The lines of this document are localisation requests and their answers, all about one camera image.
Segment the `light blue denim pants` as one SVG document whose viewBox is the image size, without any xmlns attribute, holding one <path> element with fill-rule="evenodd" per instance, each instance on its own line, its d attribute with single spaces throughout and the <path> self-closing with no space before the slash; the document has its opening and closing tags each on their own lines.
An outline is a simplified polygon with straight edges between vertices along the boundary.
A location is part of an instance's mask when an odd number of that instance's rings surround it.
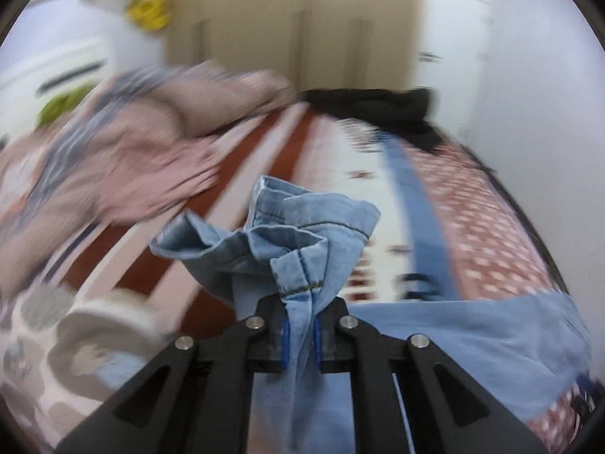
<svg viewBox="0 0 605 454">
<path fill-rule="evenodd" d="M 378 222 L 370 203 L 263 177 L 242 229 L 222 231 L 186 212 L 150 245 L 233 305 L 237 323 L 264 297 L 278 295 L 284 303 L 285 369 L 254 375 L 249 421 L 264 429 L 278 453 L 359 453 L 350 377 L 321 372 L 314 320 L 341 298 Z M 543 453 L 582 445 L 589 401 L 600 390 L 586 378 L 589 337 L 566 294 L 537 296 L 526 305 L 430 294 L 367 308 L 346 305 L 387 336 L 429 337 L 543 442 Z"/>
</svg>

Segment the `black clothing pile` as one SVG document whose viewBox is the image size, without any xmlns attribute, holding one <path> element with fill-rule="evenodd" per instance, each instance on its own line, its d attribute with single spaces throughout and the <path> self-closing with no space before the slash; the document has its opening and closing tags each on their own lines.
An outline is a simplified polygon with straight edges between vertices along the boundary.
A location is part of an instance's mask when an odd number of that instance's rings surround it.
<svg viewBox="0 0 605 454">
<path fill-rule="evenodd" d="M 433 99 L 429 88 L 311 89 L 304 91 L 301 99 L 323 114 L 340 120 L 359 120 L 402 137 L 425 153 L 433 154 L 445 143 L 428 121 Z"/>
</svg>

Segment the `grey patterned pillow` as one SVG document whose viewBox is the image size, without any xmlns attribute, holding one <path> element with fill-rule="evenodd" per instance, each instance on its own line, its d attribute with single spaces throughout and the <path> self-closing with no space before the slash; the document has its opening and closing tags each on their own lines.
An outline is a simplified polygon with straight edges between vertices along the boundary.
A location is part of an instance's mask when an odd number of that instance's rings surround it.
<svg viewBox="0 0 605 454">
<path fill-rule="evenodd" d="M 50 453 L 166 346 L 157 308 L 129 290 L 86 300 L 35 285 L 1 305 L 1 400 Z"/>
</svg>

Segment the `patterned fleece bed blanket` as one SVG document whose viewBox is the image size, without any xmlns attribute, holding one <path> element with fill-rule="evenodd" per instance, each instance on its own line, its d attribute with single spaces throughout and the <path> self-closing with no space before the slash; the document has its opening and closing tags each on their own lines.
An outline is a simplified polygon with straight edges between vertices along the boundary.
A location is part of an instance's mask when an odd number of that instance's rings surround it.
<svg viewBox="0 0 605 454">
<path fill-rule="evenodd" d="M 219 229 L 242 227 L 264 174 L 379 210 L 379 223 L 340 292 L 358 308 L 400 302 L 413 291 L 526 305 L 563 288 L 530 225 L 460 146 L 445 143 L 428 154 L 306 104 L 250 119 L 228 140 L 217 183 L 185 203 Z M 232 311 L 182 264 L 149 250 L 175 216 L 169 209 L 135 224 L 83 227 L 54 252 L 31 287 L 62 286 L 86 300 L 129 290 L 158 309 L 169 333 L 219 334 Z"/>
</svg>

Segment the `pink crumpled duvet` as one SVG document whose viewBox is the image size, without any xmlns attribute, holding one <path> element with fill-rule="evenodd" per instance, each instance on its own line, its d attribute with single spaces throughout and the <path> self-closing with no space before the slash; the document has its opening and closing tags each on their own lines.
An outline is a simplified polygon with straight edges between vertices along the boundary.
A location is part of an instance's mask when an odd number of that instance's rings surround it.
<svg viewBox="0 0 605 454">
<path fill-rule="evenodd" d="M 271 70 L 215 62 L 145 68 L 94 87 L 1 154 L 1 294 L 26 289 L 91 222 L 140 221 L 210 188 L 229 146 L 219 130 L 293 104 Z"/>
</svg>

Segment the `green item by headboard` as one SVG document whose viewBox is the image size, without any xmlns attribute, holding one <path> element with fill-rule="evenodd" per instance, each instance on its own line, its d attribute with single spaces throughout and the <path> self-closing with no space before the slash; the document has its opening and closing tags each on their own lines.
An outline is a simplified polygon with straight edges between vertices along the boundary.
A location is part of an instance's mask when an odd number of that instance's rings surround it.
<svg viewBox="0 0 605 454">
<path fill-rule="evenodd" d="M 46 126 L 57 118 L 73 111 L 96 87 L 95 84 L 84 84 L 72 90 L 52 97 L 42 108 L 38 116 L 38 125 Z"/>
</svg>

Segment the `white bed headboard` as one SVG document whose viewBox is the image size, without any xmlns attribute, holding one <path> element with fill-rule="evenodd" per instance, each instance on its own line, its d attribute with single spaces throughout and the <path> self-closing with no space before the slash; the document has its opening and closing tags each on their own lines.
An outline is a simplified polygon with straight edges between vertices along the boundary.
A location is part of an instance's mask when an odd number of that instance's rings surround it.
<svg viewBox="0 0 605 454">
<path fill-rule="evenodd" d="M 2 72 L 1 134 L 13 138 L 29 133 L 52 97 L 98 84 L 115 69 L 111 44 L 94 38 L 55 47 Z"/>
</svg>

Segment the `white door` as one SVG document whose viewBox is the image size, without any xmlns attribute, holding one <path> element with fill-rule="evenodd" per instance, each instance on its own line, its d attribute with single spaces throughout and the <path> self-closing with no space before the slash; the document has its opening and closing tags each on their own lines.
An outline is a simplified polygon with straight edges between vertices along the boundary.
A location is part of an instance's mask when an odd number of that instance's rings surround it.
<svg viewBox="0 0 605 454">
<path fill-rule="evenodd" d="M 470 140 L 491 28 L 487 0 L 422 0 L 412 84 L 432 89 L 430 121 L 461 143 Z"/>
</svg>

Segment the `beige wooden wardrobe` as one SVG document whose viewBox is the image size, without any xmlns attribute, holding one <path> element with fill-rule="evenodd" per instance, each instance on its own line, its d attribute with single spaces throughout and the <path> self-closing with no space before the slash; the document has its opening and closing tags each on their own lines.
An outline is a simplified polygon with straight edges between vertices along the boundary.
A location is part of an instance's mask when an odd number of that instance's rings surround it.
<svg viewBox="0 0 605 454">
<path fill-rule="evenodd" d="M 166 56 L 270 69 L 300 90 L 406 87 L 422 0 L 172 0 Z"/>
</svg>

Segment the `yellow guitar on wall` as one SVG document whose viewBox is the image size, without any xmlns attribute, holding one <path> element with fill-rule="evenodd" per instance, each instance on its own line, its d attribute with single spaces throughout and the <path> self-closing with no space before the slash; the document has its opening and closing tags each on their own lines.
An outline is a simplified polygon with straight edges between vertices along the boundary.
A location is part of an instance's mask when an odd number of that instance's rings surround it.
<svg viewBox="0 0 605 454">
<path fill-rule="evenodd" d="M 97 8 L 121 14 L 135 27 L 157 33 L 172 20 L 171 0 L 83 0 Z"/>
</svg>

